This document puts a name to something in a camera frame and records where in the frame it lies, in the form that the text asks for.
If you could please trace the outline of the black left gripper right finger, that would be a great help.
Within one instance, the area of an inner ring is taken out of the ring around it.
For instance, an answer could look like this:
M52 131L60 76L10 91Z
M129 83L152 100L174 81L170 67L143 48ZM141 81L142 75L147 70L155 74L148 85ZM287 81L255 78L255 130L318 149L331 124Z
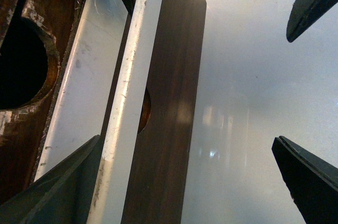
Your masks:
M306 223L337 223L337 168L284 136L272 152Z

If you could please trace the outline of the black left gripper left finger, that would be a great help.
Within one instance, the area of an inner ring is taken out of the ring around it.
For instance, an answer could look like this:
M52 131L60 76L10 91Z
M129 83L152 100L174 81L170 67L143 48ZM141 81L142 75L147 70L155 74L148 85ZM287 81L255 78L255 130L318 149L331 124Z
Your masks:
M1 223L86 223L102 152L99 135L1 205Z

